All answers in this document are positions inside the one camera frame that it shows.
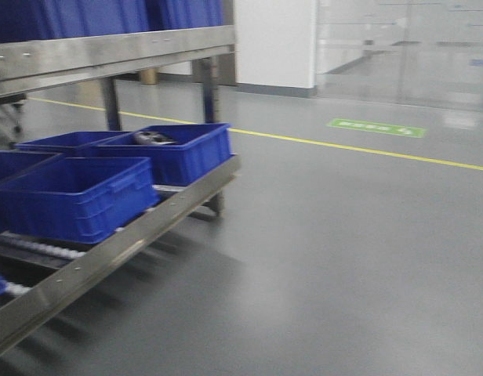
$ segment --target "metal frame bar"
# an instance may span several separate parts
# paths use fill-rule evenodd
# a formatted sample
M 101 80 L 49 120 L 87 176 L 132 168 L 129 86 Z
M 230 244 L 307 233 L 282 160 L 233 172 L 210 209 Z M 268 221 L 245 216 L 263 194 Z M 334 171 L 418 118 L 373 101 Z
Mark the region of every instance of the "metal frame bar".
M 185 190 L 149 209 L 122 231 L 0 308 L 0 355 L 214 197 L 239 169 L 233 156 Z
M 0 45 L 0 97 L 232 51 L 233 26 Z
M 110 131 L 121 131 L 122 120 L 119 116 L 118 94 L 114 78 L 101 78 L 100 87 L 102 88 L 103 101 L 106 107 L 107 127 Z

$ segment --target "metal shelving rack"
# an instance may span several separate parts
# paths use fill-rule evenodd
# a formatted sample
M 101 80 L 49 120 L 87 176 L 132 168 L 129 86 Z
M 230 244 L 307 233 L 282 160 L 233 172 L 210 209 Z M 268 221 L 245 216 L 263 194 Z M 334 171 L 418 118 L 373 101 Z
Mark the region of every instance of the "metal shelving rack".
M 233 51 L 232 26 L 0 45 L 0 97 L 99 79 L 110 130 L 121 130 L 114 76 L 190 60 L 202 62 L 205 122 L 219 120 L 216 57 Z M 201 205 L 217 215 L 237 156 L 148 209 L 81 258 L 0 307 L 0 355 L 72 303 Z

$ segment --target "white wall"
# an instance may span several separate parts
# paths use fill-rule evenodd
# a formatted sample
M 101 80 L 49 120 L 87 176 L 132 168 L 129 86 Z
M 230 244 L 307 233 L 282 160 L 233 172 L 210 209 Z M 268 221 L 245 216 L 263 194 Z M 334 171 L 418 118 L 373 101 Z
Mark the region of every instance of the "white wall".
M 160 67 L 159 71 L 160 73 L 168 73 L 168 74 L 183 74 L 183 75 L 193 74 L 191 61 L 186 61 L 184 63 L 178 63 L 178 64 L 167 65 L 165 67 Z
M 316 0 L 234 0 L 238 83 L 314 87 Z

